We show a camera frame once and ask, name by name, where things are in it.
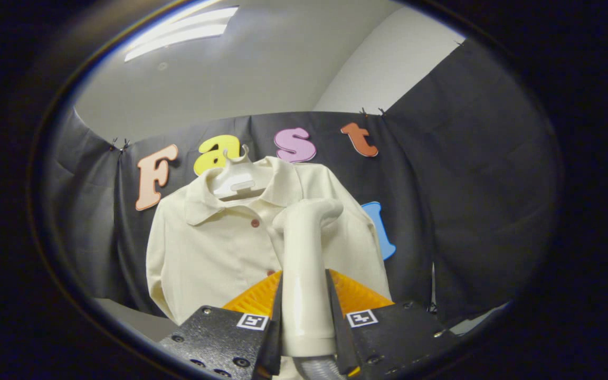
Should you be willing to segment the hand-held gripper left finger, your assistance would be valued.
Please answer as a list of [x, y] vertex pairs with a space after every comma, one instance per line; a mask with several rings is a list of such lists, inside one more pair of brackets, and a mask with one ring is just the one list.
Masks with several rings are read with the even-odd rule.
[[201, 306], [159, 343], [211, 375], [272, 379], [281, 369], [282, 272], [224, 307]]

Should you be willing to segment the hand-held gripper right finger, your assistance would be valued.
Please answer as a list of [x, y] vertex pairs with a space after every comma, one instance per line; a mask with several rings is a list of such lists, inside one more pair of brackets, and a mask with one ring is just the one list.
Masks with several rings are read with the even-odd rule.
[[459, 339], [414, 301], [390, 301], [354, 279], [326, 271], [335, 328], [335, 365], [347, 379], [406, 379]]

